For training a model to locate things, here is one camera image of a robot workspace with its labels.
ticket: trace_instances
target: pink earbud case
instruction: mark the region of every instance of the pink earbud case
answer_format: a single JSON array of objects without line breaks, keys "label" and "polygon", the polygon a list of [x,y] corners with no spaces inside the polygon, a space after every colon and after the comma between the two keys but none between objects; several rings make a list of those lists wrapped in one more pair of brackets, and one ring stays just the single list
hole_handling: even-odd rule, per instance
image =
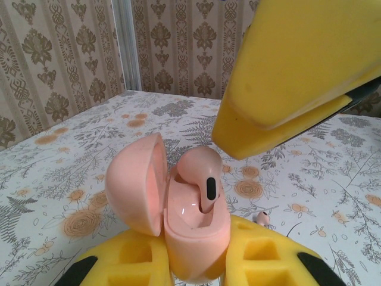
[{"label": "pink earbud case", "polygon": [[105,193],[131,229],[164,230],[171,271],[188,283],[221,276],[230,241],[230,214],[220,182],[222,160],[209,147],[186,152],[167,170],[160,133],[139,139],[112,160]]}]

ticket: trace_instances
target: floral tablecloth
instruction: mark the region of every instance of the floral tablecloth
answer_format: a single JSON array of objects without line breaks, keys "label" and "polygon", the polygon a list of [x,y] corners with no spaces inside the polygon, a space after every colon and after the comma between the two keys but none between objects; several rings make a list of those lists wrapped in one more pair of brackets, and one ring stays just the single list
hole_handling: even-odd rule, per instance
[{"label": "floral tablecloth", "polygon": [[236,161],[210,139],[219,104],[127,91],[0,152],[0,284],[54,285],[78,255],[127,229],[107,204],[105,171],[127,144],[161,132],[169,166],[197,145],[221,154],[231,213],[265,210],[269,228],[318,252],[348,285],[378,285],[381,120],[338,115]]}]

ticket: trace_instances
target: wireless earbud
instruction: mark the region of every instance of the wireless earbud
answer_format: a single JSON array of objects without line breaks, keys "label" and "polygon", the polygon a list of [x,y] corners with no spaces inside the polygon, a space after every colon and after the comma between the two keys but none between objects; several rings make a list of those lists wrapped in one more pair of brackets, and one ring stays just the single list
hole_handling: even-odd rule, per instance
[{"label": "wireless earbud", "polygon": [[183,180],[199,187],[203,213],[210,212],[218,199],[222,167],[220,155],[209,147],[193,148],[177,163],[177,171]]},{"label": "wireless earbud", "polygon": [[260,212],[257,216],[257,224],[266,226],[270,224],[270,217],[265,212]]}]

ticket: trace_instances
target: damask wallpaper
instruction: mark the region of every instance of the damask wallpaper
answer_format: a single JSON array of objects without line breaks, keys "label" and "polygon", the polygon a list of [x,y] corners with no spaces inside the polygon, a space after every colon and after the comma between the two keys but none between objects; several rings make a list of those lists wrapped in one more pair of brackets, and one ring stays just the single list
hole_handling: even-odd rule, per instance
[{"label": "damask wallpaper", "polygon": [[[132,0],[144,91],[221,98],[259,0]],[[347,113],[381,117],[381,89]]]},{"label": "damask wallpaper", "polygon": [[0,150],[123,91],[110,0],[0,1]]}]

